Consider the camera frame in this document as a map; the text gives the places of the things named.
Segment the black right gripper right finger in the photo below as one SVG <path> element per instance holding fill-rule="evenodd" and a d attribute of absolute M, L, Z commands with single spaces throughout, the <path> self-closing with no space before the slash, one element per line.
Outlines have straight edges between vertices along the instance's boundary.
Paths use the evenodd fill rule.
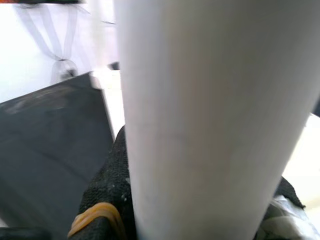
<path fill-rule="evenodd" d="M 294 187 L 282 177 L 257 229 L 257 240 L 318 240 Z"/>

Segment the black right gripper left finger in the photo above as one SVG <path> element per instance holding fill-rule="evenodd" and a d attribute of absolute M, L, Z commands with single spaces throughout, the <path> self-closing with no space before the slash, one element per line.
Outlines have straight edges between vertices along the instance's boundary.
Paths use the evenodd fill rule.
<path fill-rule="evenodd" d="M 106 161 L 85 190 L 70 240 L 135 240 L 125 129 L 122 127 Z"/>

